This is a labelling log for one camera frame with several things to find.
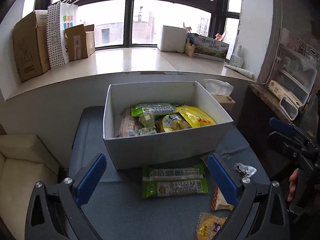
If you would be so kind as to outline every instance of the white box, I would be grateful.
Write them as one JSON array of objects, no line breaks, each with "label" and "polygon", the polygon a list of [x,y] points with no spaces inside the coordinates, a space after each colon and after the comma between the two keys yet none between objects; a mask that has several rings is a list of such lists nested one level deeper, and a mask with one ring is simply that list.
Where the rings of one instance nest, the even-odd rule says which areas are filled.
[{"label": "white box", "polygon": [[[121,112],[138,103],[170,102],[197,106],[216,125],[169,133],[115,138]],[[117,170],[180,160],[215,150],[233,120],[198,82],[142,82],[110,85],[103,116],[103,139]]]}]

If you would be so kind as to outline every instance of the qr code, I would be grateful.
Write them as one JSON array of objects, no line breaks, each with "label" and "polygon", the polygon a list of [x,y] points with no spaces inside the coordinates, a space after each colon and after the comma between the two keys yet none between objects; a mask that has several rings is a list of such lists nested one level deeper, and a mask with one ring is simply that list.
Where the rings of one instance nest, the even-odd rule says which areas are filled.
[{"label": "qr code", "polygon": [[53,33],[53,34],[51,34],[51,45],[56,45],[56,44],[59,44],[58,34]]},{"label": "qr code", "polygon": [[58,30],[57,22],[52,21],[52,22],[50,23],[50,29],[51,29],[51,32],[56,32],[56,31]]}]

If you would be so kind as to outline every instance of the white gift bag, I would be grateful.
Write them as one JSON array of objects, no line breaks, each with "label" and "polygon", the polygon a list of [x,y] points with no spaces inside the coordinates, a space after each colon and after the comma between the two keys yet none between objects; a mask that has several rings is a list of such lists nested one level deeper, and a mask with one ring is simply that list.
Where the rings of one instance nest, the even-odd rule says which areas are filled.
[{"label": "white gift bag", "polygon": [[64,30],[78,25],[78,6],[71,0],[63,0],[48,6],[47,43],[50,67],[63,66],[69,62],[67,39]]}]

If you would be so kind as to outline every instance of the white plastic bottle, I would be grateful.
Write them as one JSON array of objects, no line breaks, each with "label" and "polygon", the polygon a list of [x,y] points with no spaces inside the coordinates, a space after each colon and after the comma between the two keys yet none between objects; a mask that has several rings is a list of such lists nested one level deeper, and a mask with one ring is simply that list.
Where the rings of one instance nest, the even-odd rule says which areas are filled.
[{"label": "white plastic bottle", "polygon": [[243,58],[241,58],[241,50],[242,50],[242,46],[238,45],[233,54],[231,55],[230,61],[229,61],[229,65],[234,66],[234,67],[242,67],[243,64]]}]

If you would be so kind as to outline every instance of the blue tablecloth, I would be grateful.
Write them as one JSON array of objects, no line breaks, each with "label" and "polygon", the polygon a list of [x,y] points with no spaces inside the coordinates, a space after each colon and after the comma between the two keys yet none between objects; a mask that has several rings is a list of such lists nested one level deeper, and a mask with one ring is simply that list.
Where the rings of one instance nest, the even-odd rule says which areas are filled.
[{"label": "blue tablecloth", "polygon": [[[102,138],[103,106],[84,109],[76,132],[70,162],[69,176],[86,166],[97,153],[107,158],[107,169],[91,199],[82,209],[103,239],[195,239],[196,226],[201,212],[224,217],[229,211],[212,212],[215,182],[207,172],[208,194],[142,199],[142,169],[117,171],[109,157]],[[258,158],[236,127],[232,127],[218,145],[216,152],[228,163],[241,162],[257,169],[252,181],[269,184]],[[158,168],[183,168],[200,163],[199,156],[156,165]],[[243,239],[249,229],[256,207],[252,209],[238,239]],[[76,239],[69,227],[70,239]]]}]

